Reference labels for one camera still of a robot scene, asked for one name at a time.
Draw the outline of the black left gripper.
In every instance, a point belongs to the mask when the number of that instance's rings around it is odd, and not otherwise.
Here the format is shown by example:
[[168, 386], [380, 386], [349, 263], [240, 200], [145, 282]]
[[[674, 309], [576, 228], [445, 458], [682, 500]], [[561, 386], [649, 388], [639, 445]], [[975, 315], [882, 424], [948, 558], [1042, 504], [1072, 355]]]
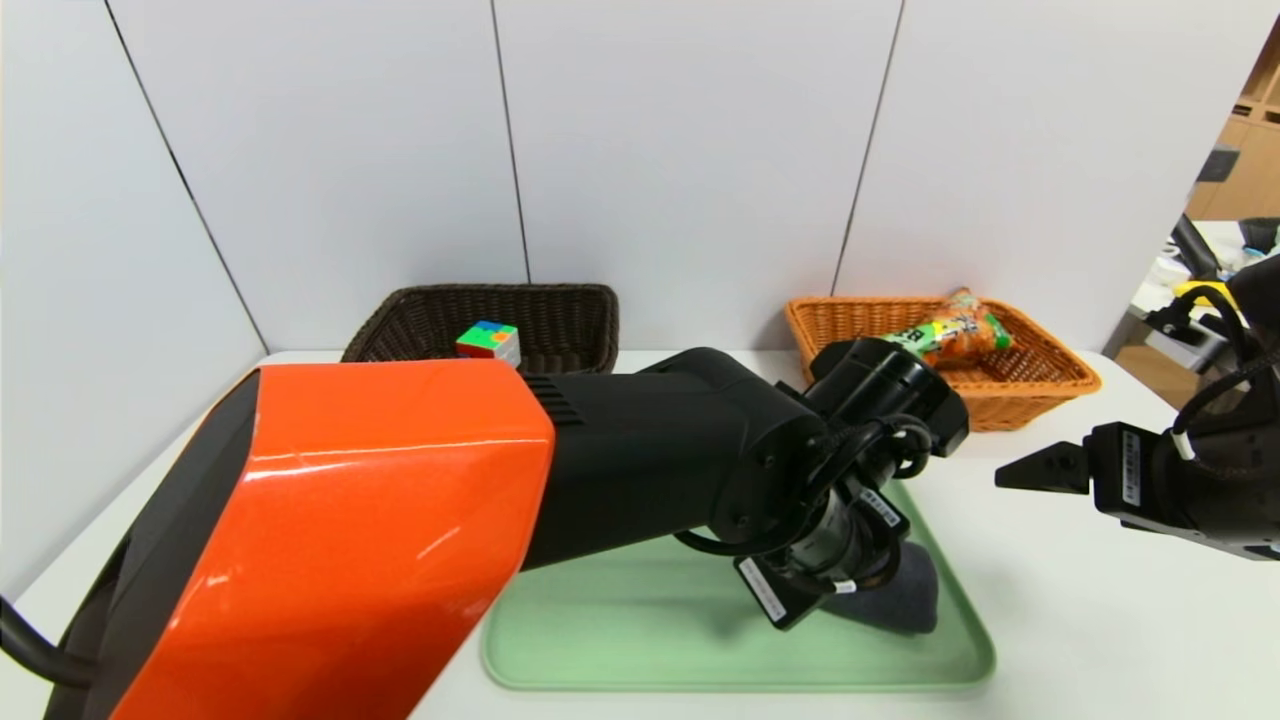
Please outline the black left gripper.
[[797, 539], [733, 568], [771, 625], [786, 632], [833, 597], [886, 587], [896, 577], [896, 506], [877, 488], [832, 489]]

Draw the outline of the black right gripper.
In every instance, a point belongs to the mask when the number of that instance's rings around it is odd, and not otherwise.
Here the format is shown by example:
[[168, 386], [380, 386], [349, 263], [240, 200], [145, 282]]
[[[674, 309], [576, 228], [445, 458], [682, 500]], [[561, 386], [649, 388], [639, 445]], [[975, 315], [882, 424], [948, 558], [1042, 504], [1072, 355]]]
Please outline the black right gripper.
[[1084, 447], [1057, 442], [1009, 462], [995, 486], [1088, 495], [1091, 475], [1096, 509], [1128, 529], [1277, 560], [1277, 475], [1221, 477], [1184, 461], [1166, 436], [1125, 423], [1094, 428]]

